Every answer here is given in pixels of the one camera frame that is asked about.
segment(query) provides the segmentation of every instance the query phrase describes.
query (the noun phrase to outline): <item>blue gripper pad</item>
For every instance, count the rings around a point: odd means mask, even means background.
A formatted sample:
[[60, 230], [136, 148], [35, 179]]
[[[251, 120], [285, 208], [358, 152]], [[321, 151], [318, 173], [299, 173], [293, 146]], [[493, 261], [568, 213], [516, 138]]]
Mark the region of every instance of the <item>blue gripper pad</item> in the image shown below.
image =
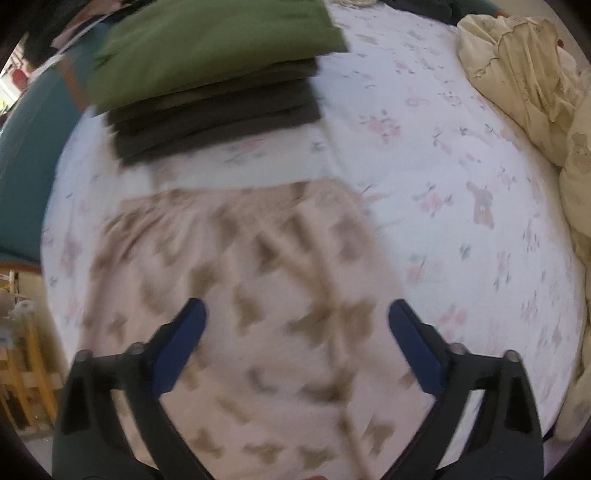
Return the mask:
[[[447, 365], [441, 361], [445, 341], [433, 327], [423, 324], [404, 300], [396, 300], [390, 305], [388, 323], [423, 391], [435, 397], [441, 396], [447, 370]], [[425, 336], [427, 329], [432, 330], [429, 338]], [[438, 347], [438, 352], [434, 351], [434, 347]]]
[[152, 393], [159, 397], [170, 392], [191, 352], [199, 342], [207, 323], [207, 311], [201, 300], [189, 299], [176, 318], [166, 327], [170, 339], [152, 362]]

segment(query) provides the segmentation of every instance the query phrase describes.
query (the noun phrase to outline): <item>dark gray towel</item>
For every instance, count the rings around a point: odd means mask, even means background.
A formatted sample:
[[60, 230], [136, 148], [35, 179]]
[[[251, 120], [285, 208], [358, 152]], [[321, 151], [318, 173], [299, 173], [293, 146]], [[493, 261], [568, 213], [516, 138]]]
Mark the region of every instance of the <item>dark gray towel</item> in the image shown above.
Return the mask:
[[187, 85], [182, 91], [132, 103], [131, 105], [110, 111], [107, 115], [107, 122], [110, 124], [119, 124], [126, 120], [142, 117], [149, 113], [166, 110], [179, 105], [186, 105], [188, 103], [196, 102], [197, 100], [203, 100], [217, 95], [225, 95], [231, 92], [237, 92], [262, 85], [286, 82], [288, 80], [313, 77], [317, 72], [318, 65], [316, 59], [276, 63], [261, 69], [258, 72], [253, 72], [236, 79], [214, 83], [212, 85], [205, 85], [198, 88], [193, 88], [190, 85]]
[[177, 140], [158, 145], [136, 155], [124, 157], [123, 165], [133, 165], [141, 161], [156, 160], [165, 155], [173, 155], [195, 148], [202, 148], [220, 142], [237, 140], [246, 135], [258, 135], [278, 128], [297, 127], [320, 119], [316, 100], [281, 112], [262, 115], [231, 124], [200, 130]]
[[121, 157], [130, 157], [199, 130], [301, 106], [313, 98], [306, 80], [218, 95], [126, 122], [133, 127], [138, 124], [141, 128], [117, 132], [115, 150]]

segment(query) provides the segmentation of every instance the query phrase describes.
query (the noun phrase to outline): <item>green towel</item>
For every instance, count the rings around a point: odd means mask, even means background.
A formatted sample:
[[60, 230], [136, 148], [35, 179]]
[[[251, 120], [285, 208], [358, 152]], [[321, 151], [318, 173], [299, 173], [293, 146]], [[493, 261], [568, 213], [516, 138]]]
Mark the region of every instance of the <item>green towel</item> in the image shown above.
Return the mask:
[[138, 130], [142, 128], [141, 121], [135, 122], [138, 118], [145, 118], [159, 111], [197, 102], [198, 100], [205, 100], [217, 95], [238, 92], [247, 88], [313, 77], [317, 71], [318, 65], [314, 59], [285, 61], [237, 79], [148, 98], [141, 102], [111, 110], [107, 115], [107, 122], [117, 124], [117, 130], [120, 131]]
[[113, 27], [89, 91], [108, 111], [335, 51], [322, 0], [159, 0]]

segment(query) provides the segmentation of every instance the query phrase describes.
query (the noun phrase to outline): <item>beige cloth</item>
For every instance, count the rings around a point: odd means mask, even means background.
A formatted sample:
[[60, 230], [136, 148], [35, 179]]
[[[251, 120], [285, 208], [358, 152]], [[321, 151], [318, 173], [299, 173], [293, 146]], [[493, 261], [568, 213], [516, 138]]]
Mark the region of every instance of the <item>beige cloth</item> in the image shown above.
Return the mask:
[[[557, 47], [544, 18], [468, 15], [458, 23], [458, 55], [470, 83], [562, 167], [560, 193], [577, 256], [586, 267], [591, 302], [591, 98], [586, 74]], [[574, 439], [591, 416], [591, 326], [583, 340], [581, 376], [569, 389], [556, 435]]]
[[72, 20], [51, 42], [51, 46], [56, 49], [63, 48], [72, 38], [76, 29], [85, 21], [98, 15], [107, 15], [121, 9], [121, 0], [90, 0], [82, 10], [80, 10]]
[[96, 355], [204, 300], [205, 333], [162, 401], [216, 478], [377, 480], [432, 405], [388, 330], [400, 287], [339, 181], [128, 201], [105, 226], [90, 289], [82, 346]]

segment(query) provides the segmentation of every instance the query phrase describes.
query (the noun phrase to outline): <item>white cloth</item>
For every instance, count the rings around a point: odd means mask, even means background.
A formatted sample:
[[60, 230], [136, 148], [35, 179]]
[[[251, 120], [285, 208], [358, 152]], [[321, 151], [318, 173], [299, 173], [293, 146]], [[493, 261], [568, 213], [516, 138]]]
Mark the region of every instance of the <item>white cloth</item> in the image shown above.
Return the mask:
[[[329, 8], [350, 53], [320, 60], [313, 85], [323, 118], [314, 124], [122, 170], [103, 117], [89, 111], [80, 120], [57, 167], [42, 241], [69, 358], [98, 232], [120, 200], [339, 177], [363, 194], [402, 296], [425, 322], [476, 353], [521, 353], [546, 431], [585, 317], [555, 170], [470, 85], [455, 28], [383, 4]], [[446, 461], [470, 427], [460, 426]], [[397, 429], [392, 438], [413, 434]]]
[[[572, 226], [577, 256], [587, 269], [591, 304], [591, 98], [589, 73], [557, 47], [544, 18], [468, 15], [458, 23], [458, 55], [470, 82], [523, 126], [531, 141], [559, 167], [560, 196]], [[576, 378], [556, 424], [561, 440], [574, 440], [591, 416], [591, 326]]]

